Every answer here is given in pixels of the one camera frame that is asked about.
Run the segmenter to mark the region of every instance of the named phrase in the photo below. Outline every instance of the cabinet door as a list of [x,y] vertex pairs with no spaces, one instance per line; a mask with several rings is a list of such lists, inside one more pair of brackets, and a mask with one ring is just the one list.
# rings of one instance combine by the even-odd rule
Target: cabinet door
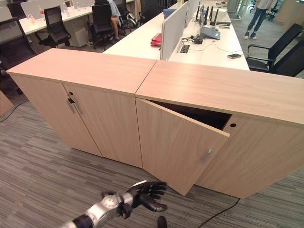
[[142,167],[134,95],[73,84],[64,86],[72,92],[71,97],[101,154]]
[[143,168],[186,195],[228,133],[136,98]]
[[304,129],[233,115],[230,138],[196,184],[245,198],[304,165]]
[[0,91],[0,116],[14,107],[13,103]]
[[67,92],[61,83],[23,76],[12,77],[67,145],[101,156],[75,108],[67,104]]

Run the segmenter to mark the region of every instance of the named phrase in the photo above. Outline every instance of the sneaker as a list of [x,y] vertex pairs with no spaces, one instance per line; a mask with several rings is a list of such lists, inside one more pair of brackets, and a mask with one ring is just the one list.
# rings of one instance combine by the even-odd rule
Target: sneaker
[[88,42],[86,43],[86,45],[92,46],[92,45],[93,45],[93,42],[92,42],[92,41],[88,41]]
[[246,32],[244,35],[244,39],[248,39],[248,37],[249,37],[249,32]]
[[119,39],[118,39],[118,38],[115,38],[115,39],[113,40],[113,43],[116,44],[118,41],[119,41]]
[[255,32],[251,33],[250,37],[251,37],[252,39],[257,39],[257,36],[256,36],[256,33],[255,33]]

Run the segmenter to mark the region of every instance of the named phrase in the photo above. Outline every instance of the cabinet top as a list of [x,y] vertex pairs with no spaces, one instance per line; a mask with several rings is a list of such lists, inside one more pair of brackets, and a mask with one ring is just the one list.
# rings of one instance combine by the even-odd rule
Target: cabinet top
[[158,61],[138,98],[304,124],[304,79]]
[[8,73],[135,94],[156,60],[52,48]]

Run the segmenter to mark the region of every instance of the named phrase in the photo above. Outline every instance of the person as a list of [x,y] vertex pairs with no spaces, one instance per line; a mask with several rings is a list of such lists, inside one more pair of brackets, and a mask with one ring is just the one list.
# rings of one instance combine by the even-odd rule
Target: person
[[271,9],[274,8],[276,2],[277,2],[277,0],[257,0],[256,1],[256,5],[253,9],[255,14],[254,14],[250,24],[248,25],[247,32],[244,35],[244,39],[248,39],[250,31],[258,19],[255,29],[254,29],[253,33],[251,33],[251,35],[250,35],[250,37],[252,39],[257,39],[256,33],[257,33],[258,29],[262,25],[263,20],[266,18],[267,13],[271,12]]
[[110,4],[111,11],[112,11],[112,17],[111,17],[111,24],[114,30],[115,35],[115,42],[119,41],[119,35],[118,35],[118,25],[121,26],[121,22],[119,20],[120,12],[118,10],[118,7],[116,6],[115,2],[113,0],[95,0],[95,5],[104,5],[104,4]]

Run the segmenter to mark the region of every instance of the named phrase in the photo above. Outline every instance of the smartphone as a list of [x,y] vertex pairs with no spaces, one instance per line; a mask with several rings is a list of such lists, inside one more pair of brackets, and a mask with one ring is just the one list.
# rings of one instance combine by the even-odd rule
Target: smartphone
[[232,55],[228,55],[228,58],[240,58],[241,55],[239,54],[232,54]]

